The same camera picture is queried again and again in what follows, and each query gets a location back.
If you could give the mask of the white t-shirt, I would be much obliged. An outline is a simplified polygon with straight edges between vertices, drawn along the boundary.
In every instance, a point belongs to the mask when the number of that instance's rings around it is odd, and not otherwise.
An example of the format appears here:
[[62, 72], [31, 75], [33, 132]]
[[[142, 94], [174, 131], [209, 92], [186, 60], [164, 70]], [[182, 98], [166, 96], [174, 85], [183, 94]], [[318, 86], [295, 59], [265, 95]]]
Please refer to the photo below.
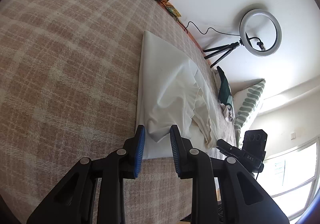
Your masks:
[[172, 157], [172, 125], [208, 154], [218, 140], [213, 95], [199, 67], [148, 31], [142, 41], [136, 124], [146, 129], [145, 159]]

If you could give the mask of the green white patterned pillow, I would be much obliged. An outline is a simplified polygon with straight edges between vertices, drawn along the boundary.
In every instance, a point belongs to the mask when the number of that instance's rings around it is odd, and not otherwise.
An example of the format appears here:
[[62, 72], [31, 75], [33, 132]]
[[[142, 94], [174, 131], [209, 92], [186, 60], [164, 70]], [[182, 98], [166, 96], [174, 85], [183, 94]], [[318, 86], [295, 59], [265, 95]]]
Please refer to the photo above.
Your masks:
[[235, 111], [234, 130], [236, 146], [242, 147], [244, 135], [257, 117], [263, 103], [263, 91], [266, 81], [258, 83], [237, 92], [233, 97]]

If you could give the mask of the dark green folded garment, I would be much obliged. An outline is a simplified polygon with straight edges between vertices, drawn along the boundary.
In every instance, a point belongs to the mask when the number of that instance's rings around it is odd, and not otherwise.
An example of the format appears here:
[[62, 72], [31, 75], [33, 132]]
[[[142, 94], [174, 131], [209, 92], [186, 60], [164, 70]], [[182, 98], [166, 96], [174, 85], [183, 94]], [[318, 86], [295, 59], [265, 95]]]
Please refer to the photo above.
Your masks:
[[223, 117], [227, 122], [234, 124], [235, 112], [233, 106], [233, 96], [225, 73], [220, 66], [217, 66], [216, 69], [213, 70], [213, 76], [218, 92], [218, 101], [223, 112]]

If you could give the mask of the small black tripod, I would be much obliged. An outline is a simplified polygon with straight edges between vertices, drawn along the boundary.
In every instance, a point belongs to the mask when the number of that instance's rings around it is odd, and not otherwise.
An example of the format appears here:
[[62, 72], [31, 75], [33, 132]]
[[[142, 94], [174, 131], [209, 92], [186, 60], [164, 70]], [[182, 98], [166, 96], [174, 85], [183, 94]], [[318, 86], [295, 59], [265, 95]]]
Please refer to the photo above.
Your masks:
[[229, 45], [223, 45], [223, 46], [218, 46], [218, 47], [214, 47], [214, 48], [209, 48], [209, 49], [205, 49], [203, 50], [204, 53], [209, 53], [207, 55], [204, 56], [205, 60], [208, 60], [214, 56], [217, 56], [219, 54], [222, 54], [215, 62], [213, 62], [210, 65], [210, 68], [213, 68], [214, 66], [216, 66], [220, 61], [222, 61], [226, 56], [228, 56], [229, 54], [231, 54], [231, 52], [233, 50], [235, 50], [236, 48], [238, 48], [241, 45], [240, 42], [234, 42], [231, 43]]

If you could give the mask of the beige plaid bed blanket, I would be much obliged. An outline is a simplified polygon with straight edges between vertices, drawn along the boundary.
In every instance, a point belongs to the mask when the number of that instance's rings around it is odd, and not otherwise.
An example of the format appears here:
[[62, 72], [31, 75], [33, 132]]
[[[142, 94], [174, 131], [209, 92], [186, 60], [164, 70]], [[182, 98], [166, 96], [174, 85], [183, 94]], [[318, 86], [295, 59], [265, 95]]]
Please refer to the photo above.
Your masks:
[[143, 33], [200, 49], [154, 0], [1, 0], [1, 196], [21, 223], [82, 157], [135, 133]]

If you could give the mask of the white window frame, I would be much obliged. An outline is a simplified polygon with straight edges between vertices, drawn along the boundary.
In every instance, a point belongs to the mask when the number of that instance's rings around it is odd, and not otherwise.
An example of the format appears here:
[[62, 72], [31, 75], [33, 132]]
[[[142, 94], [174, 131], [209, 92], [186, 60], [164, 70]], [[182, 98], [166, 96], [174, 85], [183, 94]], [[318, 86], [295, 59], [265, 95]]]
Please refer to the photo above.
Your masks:
[[264, 161], [259, 184], [294, 223], [319, 189], [319, 137]]

